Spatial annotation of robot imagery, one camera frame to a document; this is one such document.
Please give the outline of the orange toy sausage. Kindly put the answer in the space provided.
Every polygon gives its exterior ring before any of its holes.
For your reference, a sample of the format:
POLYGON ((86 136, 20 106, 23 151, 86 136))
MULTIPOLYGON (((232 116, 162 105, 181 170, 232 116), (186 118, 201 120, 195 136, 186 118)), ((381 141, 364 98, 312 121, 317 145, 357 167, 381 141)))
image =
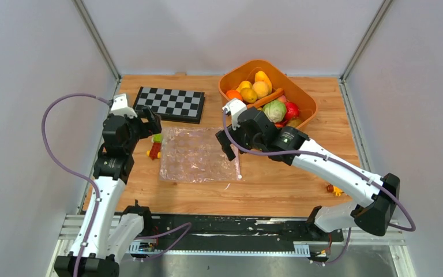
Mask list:
POLYGON ((275 92, 271 93, 270 95, 268 95, 264 98, 261 98, 254 103, 248 104, 246 107, 247 108, 252 108, 252 107, 260 108, 260 107, 264 106, 265 104, 267 104, 273 100, 276 100, 277 98, 281 97, 282 95, 284 95, 284 89, 278 88, 277 90, 275 90, 275 92))

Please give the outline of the orange plastic basket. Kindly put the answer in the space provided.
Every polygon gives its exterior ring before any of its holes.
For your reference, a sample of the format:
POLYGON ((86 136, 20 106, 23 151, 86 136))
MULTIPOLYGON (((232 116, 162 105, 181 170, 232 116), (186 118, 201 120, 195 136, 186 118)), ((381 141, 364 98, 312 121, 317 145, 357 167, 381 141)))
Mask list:
POLYGON ((262 59, 251 60, 226 73, 218 83, 218 90, 221 94, 222 102, 227 103, 229 101, 229 98, 226 97, 227 91, 236 89, 242 81, 253 82, 256 73, 260 70, 268 75, 269 80, 272 82, 273 89, 283 89, 284 96, 287 100, 298 106, 299 119, 302 123, 296 128, 303 131, 318 113, 317 102, 268 61, 262 59))

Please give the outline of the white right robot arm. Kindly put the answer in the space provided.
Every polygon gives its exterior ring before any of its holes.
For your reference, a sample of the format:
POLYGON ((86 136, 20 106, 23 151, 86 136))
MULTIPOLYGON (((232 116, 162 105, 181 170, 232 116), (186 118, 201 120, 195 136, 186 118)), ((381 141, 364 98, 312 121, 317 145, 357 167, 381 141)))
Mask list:
POLYGON ((391 217, 398 206, 398 176, 371 173, 327 151, 306 133, 291 127, 277 128, 264 112, 256 109, 223 108, 222 120, 232 117, 230 125, 216 137, 229 160, 240 153, 267 156, 289 166, 308 171, 351 197, 351 201, 332 207, 316 206, 306 225, 309 238, 324 239, 330 232, 349 227, 382 237, 391 226, 391 217))

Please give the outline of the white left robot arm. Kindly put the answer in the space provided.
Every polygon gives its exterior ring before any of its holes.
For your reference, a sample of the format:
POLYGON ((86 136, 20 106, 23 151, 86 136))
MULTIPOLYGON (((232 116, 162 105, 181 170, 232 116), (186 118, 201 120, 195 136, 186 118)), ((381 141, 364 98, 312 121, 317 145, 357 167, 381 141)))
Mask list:
POLYGON ((134 237, 148 238, 153 233, 153 222, 144 217, 149 209, 138 204, 129 206, 119 226, 110 230, 138 141, 162 131, 159 115, 148 106, 142 107, 141 113, 146 122, 132 108, 114 108, 103 122, 89 206, 69 253, 55 260, 58 276, 119 276, 119 263, 134 237))

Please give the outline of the green toy cabbage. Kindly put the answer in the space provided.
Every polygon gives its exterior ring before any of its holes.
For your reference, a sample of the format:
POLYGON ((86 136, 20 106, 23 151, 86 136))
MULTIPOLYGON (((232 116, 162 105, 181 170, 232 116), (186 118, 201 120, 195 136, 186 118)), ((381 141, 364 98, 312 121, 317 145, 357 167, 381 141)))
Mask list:
POLYGON ((278 123, 283 121, 287 112, 287 108, 283 102, 279 100, 273 100, 264 105, 262 111, 271 122, 278 123))

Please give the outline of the clear zip top bag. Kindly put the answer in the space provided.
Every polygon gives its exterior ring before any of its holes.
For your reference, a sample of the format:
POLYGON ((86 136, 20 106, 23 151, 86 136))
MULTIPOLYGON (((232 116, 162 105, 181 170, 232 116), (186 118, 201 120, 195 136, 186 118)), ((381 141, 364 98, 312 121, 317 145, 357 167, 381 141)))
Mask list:
POLYGON ((239 159, 227 159, 216 138, 219 130, 164 128, 159 179, 182 183, 241 180, 239 159))

